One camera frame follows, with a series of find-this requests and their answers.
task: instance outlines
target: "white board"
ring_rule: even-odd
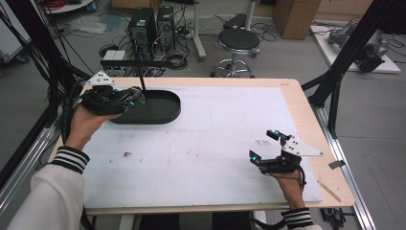
[[[297,135],[279,88],[168,87],[181,99],[165,125],[105,123],[85,152],[86,208],[285,203],[274,178],[250,163],[281,152],[267,129]],[[304,200],[322,200],[308,161]]]
[[[311,26],[311,31],[313,33],[326,32],[328,30],[329,28],[323,26]],[[323,55],[326,58],[328,65],[331,66],[334,60],[337,58],[338,54],[341,52],[341,49],[336,44],[334,45],[328,44],[327,42],[328,35],[329,33],[313,34],[313,36],[316,38],[317,44],[319,45],[320,49],[323,52]],[[382,60],[385,60],[385,62],[376,67],[372,71],[373,73],[384,73],[384,74],[400,73],[400,69],[387,56],[383,56]],[[359,70],[359,67],[354,63],[350,66],[349,71],[361,72]]]

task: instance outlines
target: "black metal pole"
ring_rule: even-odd
[[[401,0],[374,0],[331,67],[321,77],[302,85],[302,89],[307,90],[319,84],[314,94],[308,98],[311,104],[319,107],[324,106],[331,93],[334,94],[331,97],[330,106],[332,109],[328,117],[328,130],[334,138],[336,138],[335,127],[341,81],[381,22],[398,1]]]

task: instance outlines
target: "floor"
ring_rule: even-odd
[[[87,11],[75,11],[56,16],[60,28]],[[102,69],[99,49],[112,42],[118,43],[125,36],[127,22],[120,16],[97,11],[108,24],[104,34],[81,32],[67,33],[66,38],[93,73]],[[228,15],[221,15],[228,20]],[[209,77],[210,72],[220,60],[231,55],[218,48],[213,36],[221,30],[221,20],[216,16],[200,18],[201,39],[207,53],[206,60],[200,62],[192,42],[187,56],[188,66],[183,70],[167,70],[161,78],[170,77]],[[263,25],[273,26],[271,18],[255,17],[256,31]],[[278,33],[264,34],[266,40],[260,44],[260,54],[255,58],[241,57],[252,68],[256,78],[289,78],[306,83],[325,73],[326,60],[312,35],[304,40],[281,39]],[[395,39],[406,43],[406,38]],[[392,60],[406,61],[403,48],[390,50]],[[90,74],[90,70],[79,60],[71,48],[67,55],[79,69]],[[347,157],[348,165],[372,215],[376,229],[404,229],[406,225],[406,182],[403,167],[406,164],[406,64],[398,63],[400,74],[362,74],[347,72],[345,75],[338,109],[337,135]],[[305,93],[310,96],[314,89]],[[0,69],[0,146],[2,154],[0,166],[3,167],[12,153],[24,139],[47,105],[47,84],[37,73],[32,62],[13,61]],[[8,225],[13,213],[18,209],[29,192],[26,181],[18,191],[8,210],[0,217],[0,229]],[[324,229],[333,229],[323,222],[320,210],[312,209],[315,222]],[[344,209],[352,213],[351,208]],[[267,211],[268,222],[281,219],[279,211]],[[344,229],[360,229],[356,218],[346,216]],[[118,229],[120,217],[98,217],[98,229]],[[210,214],[181,215],[182,229],[210,229]]]

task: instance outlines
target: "computer tower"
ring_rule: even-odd
[[[154,60],[153,43],[157,33],[153,8],[136,8],[128,24],[128,33],[135,46],[136,58]]]
[[[162,50],[166,52],[175,49],[175,28],[173,20],[173,7],[161,6],[156,17],[158,37]]]

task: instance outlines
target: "white sleeve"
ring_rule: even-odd
[[[282,216],[289,230],[322,230],[322,227],[313,224],[308,208],[282,212]]]
[[[83,172],[89,158],[61,147],[54,161],[37,172],[32,190],[8,229],[78,230],[83,209]]]

